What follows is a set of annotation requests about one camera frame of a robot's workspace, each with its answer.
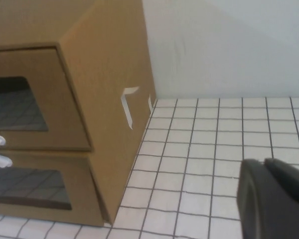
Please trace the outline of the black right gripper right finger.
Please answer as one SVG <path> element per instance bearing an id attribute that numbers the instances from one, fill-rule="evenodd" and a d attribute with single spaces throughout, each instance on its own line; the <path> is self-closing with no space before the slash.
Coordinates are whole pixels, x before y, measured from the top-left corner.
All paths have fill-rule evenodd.
<path id="1" fill-rule="evenodd" d="M 265 166 L 288 200 L 283 203 L 284 226 L 299 232 L 299 170 L 275 158 L 265 159 Z"/>

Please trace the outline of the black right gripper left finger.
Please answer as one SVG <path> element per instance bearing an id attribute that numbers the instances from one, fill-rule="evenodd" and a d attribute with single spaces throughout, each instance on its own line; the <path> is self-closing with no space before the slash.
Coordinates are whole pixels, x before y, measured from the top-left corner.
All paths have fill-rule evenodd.
<path id="1" fill-rule="evenodd" d="M 245 159 L 241 163 L 237 206 L 245 239 L 299 239 L 299 232 L 284 226 L 282 188 L 263 163 Z"/>

